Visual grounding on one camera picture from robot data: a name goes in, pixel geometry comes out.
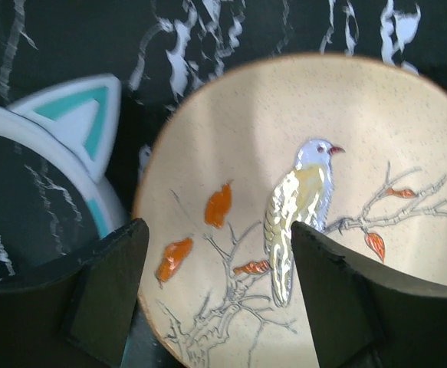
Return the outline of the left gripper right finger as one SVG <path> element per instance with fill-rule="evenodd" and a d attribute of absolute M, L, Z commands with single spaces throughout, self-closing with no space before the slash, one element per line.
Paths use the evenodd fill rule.
<path fill-rule="evenodd" d="M 447 367 L 447 286 L 396 271 L 303 222 L 291 226 L 321 367 Z"/>

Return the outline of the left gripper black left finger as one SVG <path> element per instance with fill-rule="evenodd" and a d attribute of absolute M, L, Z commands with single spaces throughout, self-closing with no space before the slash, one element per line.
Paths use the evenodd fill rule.
<path fill-rule="evenodd" d="M 0 367 L 119 367 L 149 237 L 137 218 L 0 283 Z"/>

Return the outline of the orange floral plate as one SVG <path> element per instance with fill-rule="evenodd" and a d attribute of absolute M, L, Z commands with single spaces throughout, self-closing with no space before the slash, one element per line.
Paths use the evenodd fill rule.
<path fill-rule="evenodd" d="M 178 361 L 316 367 L 291 225 L 447 285 L 447 93 L 363 57 L 239 67 L 169 119 L 133 215 L 140 305 Z"/>

